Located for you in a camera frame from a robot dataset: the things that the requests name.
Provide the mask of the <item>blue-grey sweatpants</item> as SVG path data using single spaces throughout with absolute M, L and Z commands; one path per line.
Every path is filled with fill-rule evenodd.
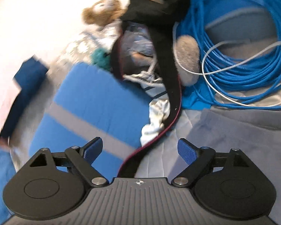
M 207 110 L 188 138 L 216 151 L 193 187 L 172 186 L 189 224 L 281 224 L 281 113 Z

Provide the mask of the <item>dark navy cushion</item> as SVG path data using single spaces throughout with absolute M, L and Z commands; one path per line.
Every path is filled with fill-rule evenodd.
M 24 61 L 15 74 L 13 79 L 20 86 L 21 90 L 11 104 L 11 109 L 0 130 L 1 146 L 8 145 L 9 138 L 12 136 L 21 115 L 38 92 L 46 78 L 47 72 L 48 68 L 33 56 Z

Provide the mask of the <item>teal yarn item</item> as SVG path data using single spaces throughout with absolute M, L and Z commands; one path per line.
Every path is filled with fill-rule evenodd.
M 91 54 L 92 64 L 106 71 L 111 70 L 110 53 L 104 48 L 97 48 Z

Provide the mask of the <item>brown teddy bear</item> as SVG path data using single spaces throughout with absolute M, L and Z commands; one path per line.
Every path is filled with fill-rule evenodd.
M 81 17 L 84 24 L 104 27 L 119 19 L 126 12 L 120 0 L 100 0 L 92 7 L 85 8 Z

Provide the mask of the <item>right blue striped pillow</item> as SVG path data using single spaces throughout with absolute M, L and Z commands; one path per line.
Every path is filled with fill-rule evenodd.
M 151 98 L 137 84 L 81 62 L 62 82 L 31 142 L 29 154 L 46 147 L 62 152 L 95 137 L 103 150 L 93 167 L 107 180 L 117 176 L 127 157 L 141 146 Z

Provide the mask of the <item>black bag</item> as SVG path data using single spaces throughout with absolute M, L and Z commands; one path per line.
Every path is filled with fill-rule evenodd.
M 190 0 L 130 0 L 121 20 L 148 27 L 166 27 L 181 21 L 189 7 Z

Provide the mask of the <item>beige plush toy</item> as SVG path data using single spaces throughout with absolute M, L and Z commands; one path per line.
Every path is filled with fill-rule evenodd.
M 175 43 L 176 67 L 184 87 L 194 85 L 200 75 L 200 49 L 197 41 L 188 35 L 180 36 Z

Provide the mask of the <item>white striped cloth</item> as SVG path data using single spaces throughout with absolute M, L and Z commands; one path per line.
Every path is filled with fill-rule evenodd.
M 145 146 L 164 130 L 164 121 L 170 115 L 170 101 L 163 79 L 154 72 L 141 71 L 138 74 L 124 75 L 125 80 L 138 83 L 152 98 L 149 103 L 150 122 L 141 129 L 140 143 Z

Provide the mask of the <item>quilted white bedspread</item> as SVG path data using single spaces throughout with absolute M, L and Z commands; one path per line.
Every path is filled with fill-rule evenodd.
M 178 154 L 177 144 L 179 139 L 189 140 L 188 135 L 200 121 L 201 114 L 198 110 L 183 110 L 177 122 L 166 132 L 157 144 L 141 160 L 135 178 L 160 178 L 173 179 L 187 167 L 185 161 Z

